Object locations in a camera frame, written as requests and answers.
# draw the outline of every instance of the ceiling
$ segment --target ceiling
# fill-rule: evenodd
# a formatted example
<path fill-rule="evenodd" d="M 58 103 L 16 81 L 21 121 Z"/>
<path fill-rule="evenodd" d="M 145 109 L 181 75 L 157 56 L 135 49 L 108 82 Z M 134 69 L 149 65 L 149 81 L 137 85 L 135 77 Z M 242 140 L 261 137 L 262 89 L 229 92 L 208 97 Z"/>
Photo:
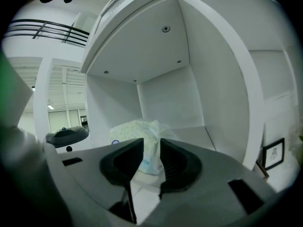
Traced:
<path fill-rule="evenodd" d="M 30 88 L 35 86 L 39 65 L 37 63 L 12 63 L 18 75 Z M 85 76 L 80 74 L 80 69 L 54 65 L 48 87 L 48 104 L 52 105 L 54 110 L 48 108 L 48 111 L 85 108 L 84 81 Z M 35 93 L 26 105 L 25 113 L 33 111 L 34 96 Z"/>

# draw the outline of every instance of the black rectangular slot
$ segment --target black rectangular slot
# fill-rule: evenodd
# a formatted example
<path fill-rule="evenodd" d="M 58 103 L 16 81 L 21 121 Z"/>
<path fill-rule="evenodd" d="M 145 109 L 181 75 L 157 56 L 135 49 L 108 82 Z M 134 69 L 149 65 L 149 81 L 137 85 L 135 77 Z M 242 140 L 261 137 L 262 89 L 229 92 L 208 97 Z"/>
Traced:
<path fill-rule="evenodd" d="M 79 157 L 76 157 L 76 158 L 64 160 L 64 161 L 62 161 L 62 163 L 65 166 L 69 166 L 69 165 L 76 164 L 76 163 L 81 162 L 81 161 L 82 161 L 82 159 L 80 159 Z"/>
<path fill-rule="evenodd" d="M 238 200 L 244 207 L 247 214 L 251 214 L 260 208 L 264 202 L 247 186 L 242 180 L 233 180 L 228 183 L 236 194 Z"/>

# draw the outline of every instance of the white shelf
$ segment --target white shelf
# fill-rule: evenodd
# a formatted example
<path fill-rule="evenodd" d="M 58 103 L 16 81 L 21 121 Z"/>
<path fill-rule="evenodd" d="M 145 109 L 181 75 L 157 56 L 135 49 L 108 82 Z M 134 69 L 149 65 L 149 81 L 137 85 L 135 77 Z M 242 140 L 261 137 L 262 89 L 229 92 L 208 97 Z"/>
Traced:
<path fill-rule="evenodd" d="M 215 150 L 204 126 L 173 129 L 178 141 L 182 141 L 205 149 Z"/>
<path fill-rule="evenodd" d="M 170 30 L 164 33 L 166 26 Z M 159 0 L 134 13 L 112 33 L 88 74 L 137 84 L 187 65 L 187 38 L 178 1 Z"/>

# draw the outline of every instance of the white column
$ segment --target white column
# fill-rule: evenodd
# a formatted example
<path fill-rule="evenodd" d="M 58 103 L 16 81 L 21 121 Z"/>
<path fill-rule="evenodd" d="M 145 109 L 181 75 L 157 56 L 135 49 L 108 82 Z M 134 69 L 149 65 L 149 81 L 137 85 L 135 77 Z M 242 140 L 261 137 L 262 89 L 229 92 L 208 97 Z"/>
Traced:
<path fill-rule="evenodd" d="M 80 126 L 82 126 L 81 117 L 80 117 L 80 110 L 79 109 L 78 109 L 78 117 L 79 117 Z"/>
<path fill-rule="evenodd" d="M 67 124 L 68 127 L 71 127 L 71 119 L 70 119 L 70 111 L 68 109 L 66 109 L 66 117 L 67 117 Z"/>
<path fill-rule="evenodd" d="M 48 121 L 48 84 L 52 72 L 52 58 L 44 57 L 39 67 L 34 93 L 34 124 L 38 139 L 43 141 L 50 132 Z"/>

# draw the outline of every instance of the screw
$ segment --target screw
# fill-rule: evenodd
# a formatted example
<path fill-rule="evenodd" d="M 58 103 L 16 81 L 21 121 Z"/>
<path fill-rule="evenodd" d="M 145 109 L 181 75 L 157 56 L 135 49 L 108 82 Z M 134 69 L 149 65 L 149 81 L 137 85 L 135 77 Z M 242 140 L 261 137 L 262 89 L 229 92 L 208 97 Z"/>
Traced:
<path fill-rule="evenodd" d="M 165 33 L 168 32 L 168 31 L 170 31 L 170 26 L 168 26 L 168 25 L 164 26 L 162 28 L 162 31 L 165 32 Z"/>

